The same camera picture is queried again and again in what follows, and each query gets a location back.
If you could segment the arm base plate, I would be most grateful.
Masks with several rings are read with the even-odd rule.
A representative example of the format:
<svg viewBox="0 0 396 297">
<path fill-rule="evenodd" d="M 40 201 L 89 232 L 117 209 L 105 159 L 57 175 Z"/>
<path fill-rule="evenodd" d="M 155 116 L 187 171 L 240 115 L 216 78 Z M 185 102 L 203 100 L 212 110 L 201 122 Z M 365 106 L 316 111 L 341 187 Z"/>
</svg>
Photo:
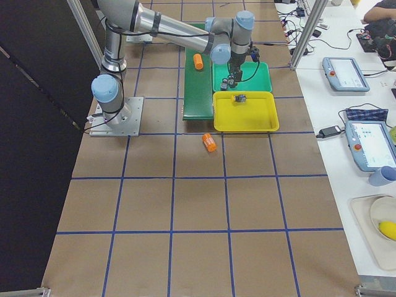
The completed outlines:
<svg viewBox="0 0 396 297">
<path fill-rule="evenodd" d="M 105 120 L 110 119 L 111 116 L 109 114 L 103 116 L 102 108 L 97 103 L 95 113 L 99 116 L 88 117 L 89 123 L 93 126 L 89 130 L 89 135 L 91 137 L 137 137 L 140 131 L 143 105 L 144 97 L 127 97 L 117 117 L 105 123 Z"/>
<path fill-rule="evenodd" d="M 143 34 L 143 35 L 128 35 L 126 37 L 126 42 L 127 43 L 151 43 L 153 41 L 153 37 L 150 36 L 149 34 Z"/>
</svg>

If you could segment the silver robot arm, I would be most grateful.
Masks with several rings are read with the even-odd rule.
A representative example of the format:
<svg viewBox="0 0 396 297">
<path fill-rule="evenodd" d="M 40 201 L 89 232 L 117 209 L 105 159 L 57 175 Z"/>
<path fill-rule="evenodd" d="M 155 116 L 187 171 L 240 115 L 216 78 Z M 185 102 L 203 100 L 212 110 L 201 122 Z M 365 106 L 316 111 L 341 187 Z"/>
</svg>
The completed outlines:
<svg viewBox="0 0 396 297">
<path fill-rule="evenodd" d="M 131 121 L 133 110 L 124 95 L 128 35 L 162 37 L 179 46 L 210 56 L 214 64 L 228 64 L 235 82 L 242 77 L 246 56 L 255 58 L 251 44 L 254 14 L 239 11 L 235 18 L 209 17 L 203 29 L 144 7 L 139 1 L 99 1 L 106 20 L 106 43 L 100 75 L 92 81 L 103 125 L 118 133 Z"/>
</svg>

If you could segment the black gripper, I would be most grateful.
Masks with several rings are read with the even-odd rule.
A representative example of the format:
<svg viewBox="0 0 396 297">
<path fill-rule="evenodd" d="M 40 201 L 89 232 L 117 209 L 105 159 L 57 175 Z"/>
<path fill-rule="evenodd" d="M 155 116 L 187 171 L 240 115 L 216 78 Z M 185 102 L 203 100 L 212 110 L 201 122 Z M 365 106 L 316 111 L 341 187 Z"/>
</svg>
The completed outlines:
<svg viewBox="0 0 396 297">
<path fill-rule="evenodd" d="M 250 56 L 252 58 L 252 61 L 257 63 L 257 66 L 255 71 L 249 78 L 242 79 L 243 72 L 241 70 L 241 66 L 245 62 L 246 56 Z M 228 62 L 228 72 L 229 72 L 228 84 L 233 85 L 235 81 L 235 86 L 237 86 L 241 81 L 248 81 L 252 79 L 257 73 L 258 68 L 259 68 L 259 49 L 256 46 L 250 46 L 247 49 L 247 51 L 243 54 L 236 54 L 232 52 L 231 58 Z"/>
</svg>

